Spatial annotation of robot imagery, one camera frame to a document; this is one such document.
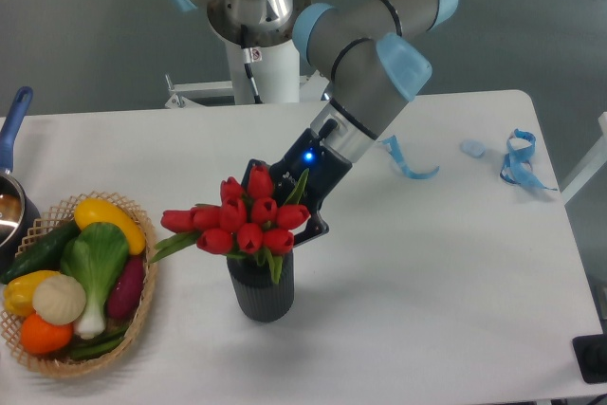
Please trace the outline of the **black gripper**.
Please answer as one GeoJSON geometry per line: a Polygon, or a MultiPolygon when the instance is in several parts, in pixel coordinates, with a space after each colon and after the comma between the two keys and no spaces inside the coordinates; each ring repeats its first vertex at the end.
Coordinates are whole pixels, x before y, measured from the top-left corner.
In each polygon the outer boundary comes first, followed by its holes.
{"type": "Polygon", "coordinates": [[[308,171],[299,203],[305,205],[311,214],[303,230],[294,236],[295,248],[329,232],[329,225],[320,212],[322,202],[352,168],[352,163],[330,149],[326,142],[334,130],[336,127],[322,127],[319,133],[315,133],[307,128],[284,157],[270,168],[265,161],[252,158],[241,180],[241,185],[246,190],[251,171],[255,167],[269,169],[270,176],[277,180],[275,198],[279,204],[284,204],[295,190],[303,172],[308,171]]]}

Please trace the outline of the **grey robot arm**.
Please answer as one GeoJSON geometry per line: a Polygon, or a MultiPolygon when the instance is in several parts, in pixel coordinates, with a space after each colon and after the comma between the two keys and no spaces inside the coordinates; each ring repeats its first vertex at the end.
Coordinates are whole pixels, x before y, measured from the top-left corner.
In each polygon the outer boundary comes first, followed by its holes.
{"type": "Polygon", "coordinates": [[[326,234],[323,200],[429,80],[431,64],[411,39],[448,20],[459,2],[366,0],[340,11],[310,0],[174,1],[206,12],[225,44],[237,103],[296,101],[301,63],[328,80],[328,104],[270,168],[281,199],[308,177],[311,217],[297,244],[326,234]]]}

